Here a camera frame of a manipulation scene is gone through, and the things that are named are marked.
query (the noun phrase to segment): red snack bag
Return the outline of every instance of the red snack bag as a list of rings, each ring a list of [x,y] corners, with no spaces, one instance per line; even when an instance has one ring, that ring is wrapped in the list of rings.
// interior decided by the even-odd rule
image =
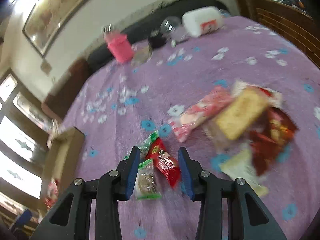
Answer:
[[[168,154],[160,138],[151,144],[147,159],[153,159],[153,165],[167,178],[171,187],[177,185],[181,177],[178,161]]]
[[[281,147],[267,136],[256,131],[250,131],[252,140],[252,164],[256,169],[257,175],[265,173],[274,162]]]
[[[264,134],[274,140],[279,146],[284,147],[294,137],[298,127],[290,117],[281,109],[270,107],[267,111],[269,125]]]

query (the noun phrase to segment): blue flower print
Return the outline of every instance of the blue flower print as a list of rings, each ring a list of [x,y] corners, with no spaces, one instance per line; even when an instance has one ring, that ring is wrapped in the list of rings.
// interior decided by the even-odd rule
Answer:
[[[90,153],[89,153],[89,156],[90,156],[90,157],[95,157],[98,153],[99,153],[99,151],[92,149],[92,150],[90,151]]]
[[[228,85],[227,85],[227,81],[225,79],[219,79],[217,80],[216,82],[213,83],[215,86],[222,86],[224,88],[226,88]]]
[[[127,106],[127,105],[135,105],[136,103],[139,102],[139,99],[138,98],[128,98],[125,102],[124,102],[124,105]]]
[[[183,194],[185,194],[185,195],[187,194],[186,186],[184,185],[184,183],[182,181],[180,182],[180,189]]]
[[[164,138],[167,137],[171,133],[171,126],[167,123],[161,125],[159,129],[159,137]]]
[[[317,127],[318,138],[320,139],[320,126]]]
[[[281,48],[279,49],[281,54],[287,55],[288,54],[288,50],[286,48]]]
[[[313,87],[309,84],[304,84],[303,85],[304,90],[307,91],[308,93],[313,93]]]
[[[146,131],[153,131],[156,125],[151,120],[143,120],[141,121],[141,127]]]
[[[290,157],[291,145],[288,144],[276,158],[277,163],[284,163]]]
[[[138,239],[144,239],[147,236],[147,232],[142,227],[138,227],[137,229],[134,230],[134,235]]]
[[[211,167],[215,170],[215,171],[219,171],[221,172],[221,169],[219,167],[219,164],[226,162],[227,160],[230,159],[229,155],[226,155],[224,153],[217,155],[216,157],[211,158],[210,160],[210,164]]]
[[[296,216],[296,214],[297,206],[295,205],[295,203],[291,203],[282,210],[282,219],[285,221],[289,221],[293,219]]]

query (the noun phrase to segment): snack package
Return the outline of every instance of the snack package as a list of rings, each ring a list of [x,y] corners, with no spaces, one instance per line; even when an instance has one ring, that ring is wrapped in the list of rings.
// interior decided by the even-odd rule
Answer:
[[[156,189],[153,159],[148,159],[139,165],[136,183],[134,184],[136,199],[157,199],[161,195]]]
[[[242,149],[237,155],[219,166],[221,171],[233,181],[237,178],[244,178],[259,197],[268,194],[268,188],[260,185],[259,178],[252,166],[252,152],[250,149]]]
[[[298,130],[290,117],[281,109],[270,107],[267,114],[268,125],[263,133],[250,132],[253,151],[252,163],[258,176],[269,170],[279,153],[293,139]]]
[[[138,148],[140,149],[140,159],[144,160],[146,158],[146,155],[148,154],[149,148],[151,144],[159,138],[159,132],[158,130],[151,133],[147,139],[145,139],[141,144],[138,145]]]
[[[47,197],[44,199],[47,210],[49,210],[58,199],[58,184],[59,182],[57,179],[51,179],[51,181],[49,182]]]
[[[214,89],[198,103],[188,108],[179,117],[169,120],[174,134],[179,142],[184,142],[191,131],[207,119],[218,114],[232,102],[232,97],[222,86]]]
[[[285,146],[293,139],[298,127],[290,117],[279,108],[270,107],[267,113],[269,125],[264,131],[264,134],[274,140],[279,146]]]
[[[282,94],[281,93],[279,93],[278,91],[272,90],[271,88],[266,88],[263,86],[250,84],[247,82],[243,82],[241,80],[235,81],[235,83],[233,85],[233,90],[231,93],[232,96],[238,97],[247,86],[259,88],[262,92],[264,92],[268,96],[270,106],[281,108],[281,105],[282,105]]]
[[[204,125],[204,131],[220,151],[237,140],[265,111],[269,102],[258,88],[248,86],[214,119]]]
[[[150,146],[146,159],[153,159],[154,166],[167,178],[171,187],[177,185],[181,177],[178,161],[168,154],[160,138]]]

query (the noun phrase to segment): pink snack package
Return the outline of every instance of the pink snack package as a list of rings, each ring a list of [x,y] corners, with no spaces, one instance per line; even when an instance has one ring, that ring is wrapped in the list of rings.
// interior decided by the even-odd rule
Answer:
[[[183,114],[169,120],[179,142],[186,141],[193,129],[207,119],[218,114],[232,102],[233,98],[222,86],[214,89],[198,103],[188,108]]]

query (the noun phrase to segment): pink container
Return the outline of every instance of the pink container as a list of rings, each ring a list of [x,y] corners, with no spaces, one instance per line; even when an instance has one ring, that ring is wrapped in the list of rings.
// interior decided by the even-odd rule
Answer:
[[[120,63],[128,62],[133,58],[134,51],[131,44],[127,40],[126,34],[117,34],[108,42],[108,49],[113,54],[115,59]]]

